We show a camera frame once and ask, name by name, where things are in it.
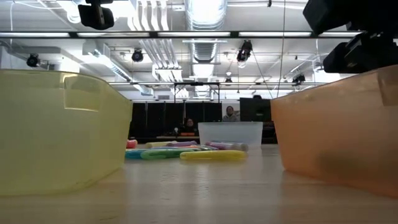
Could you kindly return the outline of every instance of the ceiling duct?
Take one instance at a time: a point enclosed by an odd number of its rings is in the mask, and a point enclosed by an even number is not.
[[[129,72],[120,65],[117,61],[111,59],[111,51],[106,44],[97,45],[94,40],[87,40],[83,44],[82,48],[83,55],[91,55],[100,64],[107,66],[115,75],[121,77],[126,82],[137,82],[133,79]],[[154,90],[141,85],[133,85],[137,90],[141,92],[143,96],[153,96]]]
[[[189,30],[220,30],[224,24],[227,0],[185,0]],[[193,59],[210,63],[216,56],[218,44],[192,43]]]
[[[227,0],[185,0],[185,13],[189,30],[210,31],[220,30],[224,25]],[[214,71],[214,65],[209,64],[215,60],[218,51],[216,39],[214,43],[194,42],[190,44],[193,73],[196,77],[209,79]],[[195,87],[198,96],[207,96],[207,92]]]

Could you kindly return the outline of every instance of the wooden table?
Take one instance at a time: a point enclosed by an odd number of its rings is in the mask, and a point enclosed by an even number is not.
[[[398,200],[284,172],[270,145],[246,162],[126,161],[84,190],[1,197],[0,223],[396,224]]]

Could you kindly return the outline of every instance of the white plastic container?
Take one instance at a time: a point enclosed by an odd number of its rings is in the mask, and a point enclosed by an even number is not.
[[[262,122],[212,122],[199,123],[200,143],[241,142],[249,149],[259,149],[262,138]]]
[[[86,187],[122,166],[132,103],[104,80],[0,70],[0,195]]]

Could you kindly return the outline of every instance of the black curtain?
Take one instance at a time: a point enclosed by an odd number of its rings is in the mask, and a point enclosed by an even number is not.
[[[190,118],[195,123],[204,122],[203,103],[185,103],[185,117]]]
[[[129,137],[144,137],[146,129],[145,103],[134,103],[130,122]]]
[[[222,120],[223,108],[221,103],[203,103],[204,122],[217,122]]]
[[[183,123],[183,103],[166,103],[165,131],[172,132]]]
[[[148,103],[146,137],[157,137],[164,133],[165,103]]]

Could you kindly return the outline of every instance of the seated person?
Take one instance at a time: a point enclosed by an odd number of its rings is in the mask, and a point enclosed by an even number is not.
[[[234,108],[228,106],[226,108],[226,115],[223,117],[223,122],[239,122],[240,118],[234,113]]]
[[[195,133],[198,135],[198,129],[195,127],[195,123],[191,118],[185,118],[184,125],[180,129],[180,133]]]

